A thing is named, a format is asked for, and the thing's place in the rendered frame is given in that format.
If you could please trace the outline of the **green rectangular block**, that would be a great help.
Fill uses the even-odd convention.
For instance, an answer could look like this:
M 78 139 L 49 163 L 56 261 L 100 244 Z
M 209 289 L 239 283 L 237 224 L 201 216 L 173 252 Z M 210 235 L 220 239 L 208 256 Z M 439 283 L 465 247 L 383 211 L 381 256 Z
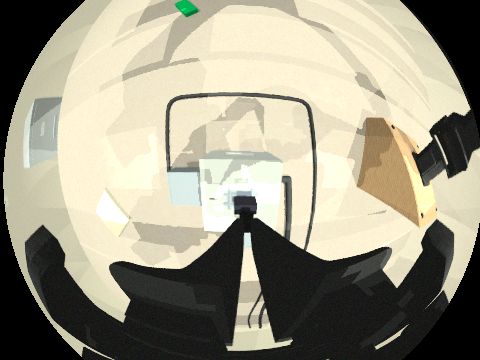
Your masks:
M 195 13 L 199 12 L 199 8 L 196 8 L 195 5 L 191 4 L 191 1 L 180 0 L 179 3 L 175 4 L 176 8 L 179 8 L 179 11 L 183 12 L 185 17 L 195 15 Z

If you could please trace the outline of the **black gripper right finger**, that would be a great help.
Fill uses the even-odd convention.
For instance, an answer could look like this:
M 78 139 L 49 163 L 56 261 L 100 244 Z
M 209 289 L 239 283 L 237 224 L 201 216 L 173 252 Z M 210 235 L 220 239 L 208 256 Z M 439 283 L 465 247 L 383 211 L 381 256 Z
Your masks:
M 251 219 L 251 247 L 275 343 L 292 340 L 320 299 L 384 269 L 392 248 L 345 259 L 321 260 L 281 236 L 259 217 Z

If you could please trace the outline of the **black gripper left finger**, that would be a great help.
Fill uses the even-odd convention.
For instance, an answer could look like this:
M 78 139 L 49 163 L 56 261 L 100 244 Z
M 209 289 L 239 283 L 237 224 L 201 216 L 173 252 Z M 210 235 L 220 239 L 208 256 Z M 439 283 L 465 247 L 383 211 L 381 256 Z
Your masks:
M 109 273 L 125 295 L 171 311 L 211 317 L 225 347 L 232 347 L 244 261 L 244 219 L 201 256 L 180 269 L 113 261 Z

